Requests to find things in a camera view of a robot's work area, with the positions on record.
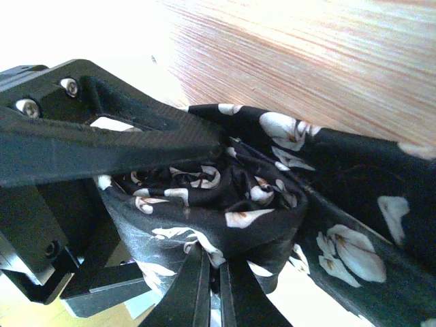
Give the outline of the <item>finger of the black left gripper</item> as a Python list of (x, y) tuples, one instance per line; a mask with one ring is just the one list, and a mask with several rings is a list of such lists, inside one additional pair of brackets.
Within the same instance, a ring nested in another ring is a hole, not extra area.
[(45, 76), (1, 89), (1, 186), (17, 187), (208, 161), (221, 127), (125, 82), (84, 76), (78, 96)]

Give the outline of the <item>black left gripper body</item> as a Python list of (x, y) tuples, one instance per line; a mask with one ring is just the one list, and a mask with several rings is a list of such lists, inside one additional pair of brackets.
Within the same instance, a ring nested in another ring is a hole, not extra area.
[[(2, 125), (8, 114), (85, 125), (105, 116), (160, 128), (157, 100), (85, 60), (1, 72)], [(149, 292), (135, 263), (109, 263), (121, 240), (94, 182), (40, 178), (55, 164), (87, 163), (67, 143), (52, 152), (37, 136), (1, 133), (1, 272), (31, 302), (60, 298), (76, 317)]]

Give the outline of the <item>black white patterned tie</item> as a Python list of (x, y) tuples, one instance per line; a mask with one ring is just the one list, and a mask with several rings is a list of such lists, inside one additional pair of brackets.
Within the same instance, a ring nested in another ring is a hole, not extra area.
[(273, 292), (291, 264), (376, 326), (435, 325), (435, 149), (233, 104), (217, 159), (96, 179), (146, 284), (164, 297), (193, 245), (243, 256)]

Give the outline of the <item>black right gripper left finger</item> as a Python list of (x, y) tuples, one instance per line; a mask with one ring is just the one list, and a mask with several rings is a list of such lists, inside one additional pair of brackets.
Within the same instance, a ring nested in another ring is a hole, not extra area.
[(140, 325), (209, 326), (210, 315), (210, 262), (196, 243), (166, 295)]

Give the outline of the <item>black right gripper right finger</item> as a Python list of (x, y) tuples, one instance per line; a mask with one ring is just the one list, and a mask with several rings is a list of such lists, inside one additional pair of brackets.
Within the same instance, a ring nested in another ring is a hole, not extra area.
[(223, 326), (291, 325), (266, 297), (246, 261), (229, 260), (219, 272)]

